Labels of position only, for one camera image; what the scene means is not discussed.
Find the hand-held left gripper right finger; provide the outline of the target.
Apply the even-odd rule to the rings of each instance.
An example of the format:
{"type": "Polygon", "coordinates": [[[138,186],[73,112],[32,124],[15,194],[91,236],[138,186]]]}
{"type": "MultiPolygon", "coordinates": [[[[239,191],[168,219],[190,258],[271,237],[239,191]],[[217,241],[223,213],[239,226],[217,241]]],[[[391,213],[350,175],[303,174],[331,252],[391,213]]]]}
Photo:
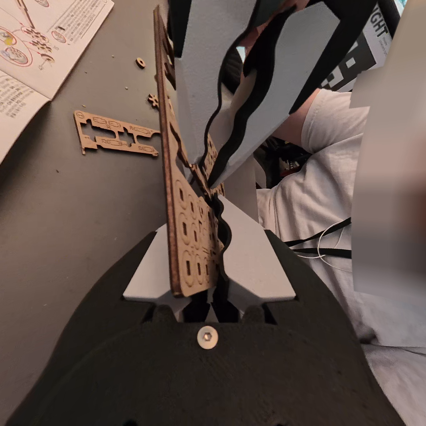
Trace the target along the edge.
{"type": "Polygon", "coordinates": [[[231,237],[222,252],[227,300],[241,315],[250,306],[294,300],[296,293],[265,229],[224,196],[218,196],[218,204],[231,237]]]}

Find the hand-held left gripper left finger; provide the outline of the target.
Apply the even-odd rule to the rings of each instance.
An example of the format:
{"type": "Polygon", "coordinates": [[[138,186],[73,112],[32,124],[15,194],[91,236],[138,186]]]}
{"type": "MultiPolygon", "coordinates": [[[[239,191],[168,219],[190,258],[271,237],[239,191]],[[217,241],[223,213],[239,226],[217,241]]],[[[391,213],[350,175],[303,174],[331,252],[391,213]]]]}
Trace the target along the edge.
{"type": "Polygon", "coordinates": [[[187,298],[174,297],[171,291],[166,224],[157,229],[123,297],[127,301],[167,305],[174,312],[187,306],[187,298]]]}

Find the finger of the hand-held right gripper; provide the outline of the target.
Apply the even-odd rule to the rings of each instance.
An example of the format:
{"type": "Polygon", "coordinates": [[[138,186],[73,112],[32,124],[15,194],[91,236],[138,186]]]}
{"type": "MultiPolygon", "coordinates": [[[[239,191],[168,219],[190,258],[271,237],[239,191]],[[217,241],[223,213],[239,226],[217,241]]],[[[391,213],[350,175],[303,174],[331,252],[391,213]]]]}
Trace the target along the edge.
{"type": "Polygon", "coordinates": [[[227,179],[290,115],[298,96],[340,23],[329,7],[294,7],[277,14],[244,63],[209,187],[227,179]]]}
{"type": "Polygon", "coordinates": [[[181,57],[175,60],[177,120],[190,164],[205,153],[205,130],[220,105],[219,73],[248,28],[255,0],[191,1],[181,57]]]}

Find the wooden sheet with round parts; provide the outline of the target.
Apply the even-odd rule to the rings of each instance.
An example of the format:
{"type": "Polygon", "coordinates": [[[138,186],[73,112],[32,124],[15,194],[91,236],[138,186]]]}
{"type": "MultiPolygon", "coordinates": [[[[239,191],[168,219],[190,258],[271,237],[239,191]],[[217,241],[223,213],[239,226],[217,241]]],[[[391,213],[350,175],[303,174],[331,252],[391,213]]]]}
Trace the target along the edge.
{"type": "Polygon", "coordinates": [[[215,194],[225,195],[220,184],[209,189],[218,152],[208,135],[207,157],[202,166],[190,163],[182,141],[167,82],[174,83],[174,52],[160,7],[153,10],[159,123],[162,139],[164,187],[171,292],[190,297],[216,286],[219,255],[223,248],[218,220],[210,206],[215,194]]]}

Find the open instruction booklet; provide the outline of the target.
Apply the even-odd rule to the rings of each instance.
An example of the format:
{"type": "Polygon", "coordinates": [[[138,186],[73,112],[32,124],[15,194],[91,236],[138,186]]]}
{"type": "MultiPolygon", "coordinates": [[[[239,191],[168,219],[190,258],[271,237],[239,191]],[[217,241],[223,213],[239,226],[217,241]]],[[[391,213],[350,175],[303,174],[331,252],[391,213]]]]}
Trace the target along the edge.
{"type": "Polygon", "coordinates": [[[113,7],[110,0],[0,2],[0,162],[53,100],[113,7]]]}

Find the small wooden frame offcut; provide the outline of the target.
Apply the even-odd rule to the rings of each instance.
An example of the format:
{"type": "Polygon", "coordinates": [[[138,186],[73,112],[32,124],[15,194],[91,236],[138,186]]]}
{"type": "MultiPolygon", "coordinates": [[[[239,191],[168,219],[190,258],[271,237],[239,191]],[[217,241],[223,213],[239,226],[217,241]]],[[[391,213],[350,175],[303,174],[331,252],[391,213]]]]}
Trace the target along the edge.
{"type": "Polygon", "coordinates": [[[156,148],[138,142],[138,137],[151,139],[152,136],[159,135],[160,131],[158,130],[81,110],[74,111],[73,116],[83,155],[86,154],[86,149],[97,150],[100,147],[106,150],[140,153],[154,158],[158,157],[159,153],[156,148]],[[114,136],[95,136],[91,139],[82,130],[82,125],[88,125],[88,121],[93,127],[110,131],[114,136]]]}

